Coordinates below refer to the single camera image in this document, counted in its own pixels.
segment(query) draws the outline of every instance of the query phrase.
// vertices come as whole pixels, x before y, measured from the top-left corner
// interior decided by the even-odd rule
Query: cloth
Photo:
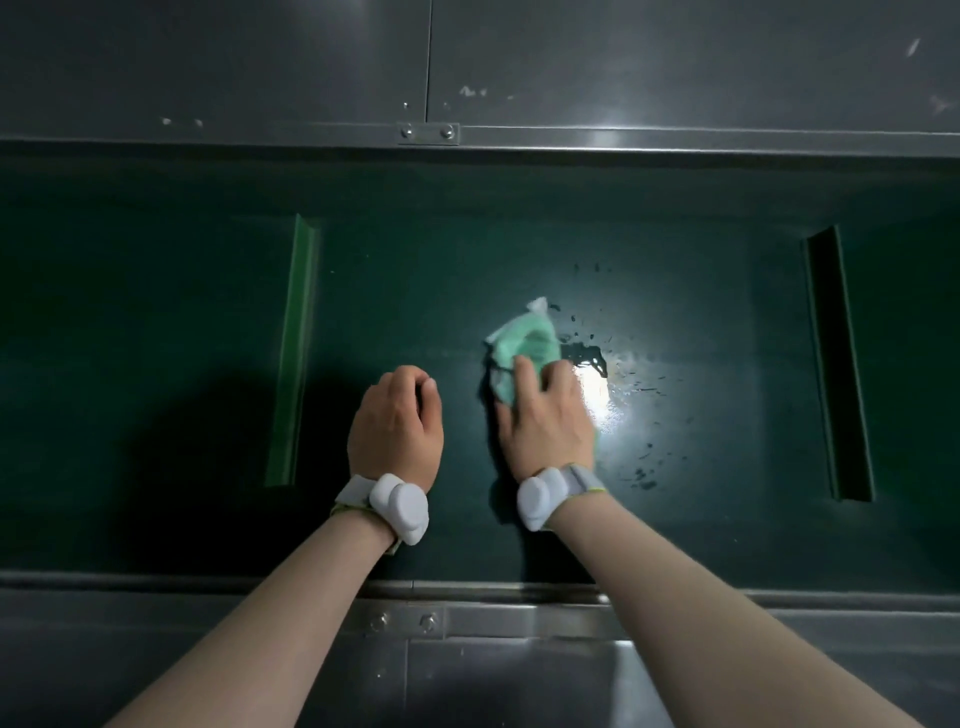
[[[560,359],[560,340],[547,314],[545,297],[527,304],[528,311],[508,321],[487,337],[490,345],[490,386],[496,398],[513,406],[514,357],[528,357],[540,371]]]

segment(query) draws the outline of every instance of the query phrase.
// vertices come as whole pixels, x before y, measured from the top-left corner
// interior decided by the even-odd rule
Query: wristband
[[[571,463],[559,470],[547,468],[520,483],[516,510],[523,525],[531,531],[540,531],[565,500],[590,491],[606,490],[593,471],[582,465]]]
[[[361,475],[352,477],[337,496],[333,513],[343,508],[360,508],[373,511],[386,521],[399,541],[415,546],[430,523],[426,493],[420,486],[405,483],[392,473],[379,480],[370,480]],[[391,553],[396,551],[399,541]]]

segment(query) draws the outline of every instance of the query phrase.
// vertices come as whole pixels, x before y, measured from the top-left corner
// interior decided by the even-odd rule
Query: green surface
[[[381,575],[584,578],[552,536],[517,527],[492,448],[483,339],[537,295],[559,306],[562,340],[604,360],[606,378],[578,371],[601,423],[598,472],[632,510],[712,566],[770,581],[793,547],[766,529],[804,526],[829,501],[804,258],[783,231],[327,221],[319,291],[301,482],[342,462],[349,416],[383,371],[418,364],[444,398],[430,532]]]
[[[293,229],[0,214],[0,568],[233,559],[264,491]]]
[[[960,222],[840,228],[877,501],[957,520]]]
[[[0,211],[0,570],[266,573],[345,481],[363,390],[412,362],[446,451],[429,533],[376,574],[586,579],[515,523],[484,383],[483,338],[545,295],[599,473],[721,576],[960,589],[943,165],[180,154],[0,159],[25,205]],[[834,223],[874,503],[829,492],[802,241]]]

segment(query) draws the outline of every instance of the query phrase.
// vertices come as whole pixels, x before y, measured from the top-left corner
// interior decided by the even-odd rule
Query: left hand
[[[377,480],[392,473],[426,493],[437,478],[443,450],[440,392],[427,372],[403,366],[367,390],[347,439],[351,475]]]

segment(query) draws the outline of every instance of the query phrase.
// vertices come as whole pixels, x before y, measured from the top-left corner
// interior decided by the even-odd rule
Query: smudge
[[[933,115],[937,116],[938,114],[941,114],[944,111],[947,111],[948,109],[955,108],[957,105],[957,102],[948,101],[947,99],[943,99],[940,96],[937,96],[936,94],[934,94],[933,96],[930,97],[930,105],[933,107]]]

